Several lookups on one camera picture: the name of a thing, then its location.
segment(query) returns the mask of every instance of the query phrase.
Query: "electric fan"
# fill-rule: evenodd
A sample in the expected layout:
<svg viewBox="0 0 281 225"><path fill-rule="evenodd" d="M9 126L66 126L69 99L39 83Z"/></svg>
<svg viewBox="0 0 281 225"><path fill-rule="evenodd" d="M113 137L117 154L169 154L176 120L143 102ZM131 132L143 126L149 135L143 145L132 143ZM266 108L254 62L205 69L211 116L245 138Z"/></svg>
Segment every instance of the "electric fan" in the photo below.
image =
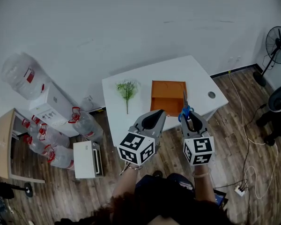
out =
<svg viewBox="0 0 281 225"><path fill-rule="evenodd" d="M271 58L266 69L262 73L253 73L255 81L262 87L266 85L266 80L264 79L263 75L272 61L281 64L281 27L273 27L268 32L266 37L266 51L268 56Z"/></svg>

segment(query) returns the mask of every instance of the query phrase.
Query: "green plant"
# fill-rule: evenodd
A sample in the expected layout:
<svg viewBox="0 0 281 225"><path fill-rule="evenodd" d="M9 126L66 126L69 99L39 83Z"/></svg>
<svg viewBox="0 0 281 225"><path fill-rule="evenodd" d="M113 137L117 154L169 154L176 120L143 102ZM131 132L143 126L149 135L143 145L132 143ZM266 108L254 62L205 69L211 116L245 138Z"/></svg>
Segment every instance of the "green plant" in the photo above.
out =
<svg viewBox="0 0 281 225"><path fill-rule="evenodd" d="M128 101L137 93L137 84L132 81L124 80L123 82L117 83L117 90L126 101L126 111L128 114Z"/></svg>

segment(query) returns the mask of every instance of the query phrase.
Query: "white box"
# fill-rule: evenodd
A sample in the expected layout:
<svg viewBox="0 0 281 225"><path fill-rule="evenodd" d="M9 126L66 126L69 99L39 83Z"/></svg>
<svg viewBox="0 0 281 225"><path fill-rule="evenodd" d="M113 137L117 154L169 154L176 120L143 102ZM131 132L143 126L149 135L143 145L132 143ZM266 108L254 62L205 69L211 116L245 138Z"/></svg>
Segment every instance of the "white box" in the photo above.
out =
<svg viewBox="0 0 281 225"><path fill-rule="evenodd" d="M155 139L127 132L117 149L122 160L140 166L155 154Z"/></svg>
<svg viewBox="0 0 281 225"><path fill-rule="evenodd" d="M184 139L183 153L192 166L208 164L214 151L214 137Z"/></svg>
<svg viewBox="0 0 281 225"><path fill-rule="evenodd" d="M73 144L75 177L103 177L100 146L93 141L76 142Z"/></svg>
<svg viewBox="0 0 281 225"><path fill-rule="evenodd" d="M50 82L41 95L30 102L29 110L52 128L73 137L79 133L67 123L72 119L72 107L73 105Z"/></svg>

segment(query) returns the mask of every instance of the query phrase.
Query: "hand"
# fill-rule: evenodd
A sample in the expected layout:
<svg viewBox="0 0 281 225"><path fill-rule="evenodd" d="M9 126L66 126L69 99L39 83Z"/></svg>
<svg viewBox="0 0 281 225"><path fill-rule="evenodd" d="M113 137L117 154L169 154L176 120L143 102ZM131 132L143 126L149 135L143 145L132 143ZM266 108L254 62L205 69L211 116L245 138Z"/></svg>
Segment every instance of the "hand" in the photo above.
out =
<svg viewBox="0 0 281 225"><path fill-rule="evenodd" d="M195 166L194 174L196 174L196 175L201 175L201 174L205 174L208 172L209 172L209 169L208 169L207 164Z"/></svg>

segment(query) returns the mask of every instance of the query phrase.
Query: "scissors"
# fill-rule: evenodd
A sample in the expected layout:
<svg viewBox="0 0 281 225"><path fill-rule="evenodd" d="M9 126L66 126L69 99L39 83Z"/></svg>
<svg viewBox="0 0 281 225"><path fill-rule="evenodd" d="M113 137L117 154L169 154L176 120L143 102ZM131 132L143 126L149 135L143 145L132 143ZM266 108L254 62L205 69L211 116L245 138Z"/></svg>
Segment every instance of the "scissors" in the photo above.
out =
<svg viewBox="0 0 281 225"><path fill-rule="evenodd" d="M183 102L184 106L182 108L182 112L178 116L178 121L181 122L181 116L184 114L187 120L190 120L189 113L190 111L194 112L194 109L188 105L186 92L183 89Z"/></svg>

